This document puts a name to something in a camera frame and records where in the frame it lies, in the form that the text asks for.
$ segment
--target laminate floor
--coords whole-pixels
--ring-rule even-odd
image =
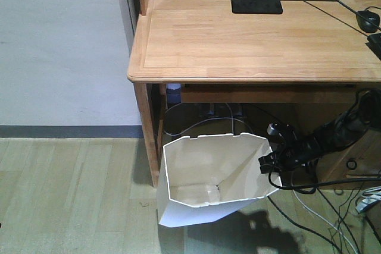
[[[324,193],[336,206],[350,194]],[[334,235],[292,192],[271,197],[298,223]],[[337,219],[319,194],[300,197],[328,220]],[[353,206],[346,221],[362,253],[381,253]],[[1,254],[335,253],[284,219],[267,199],[214,223],[158,225],[142,139],[0,139],[0,222]],[[342,247],[353,253],[344,242]]]

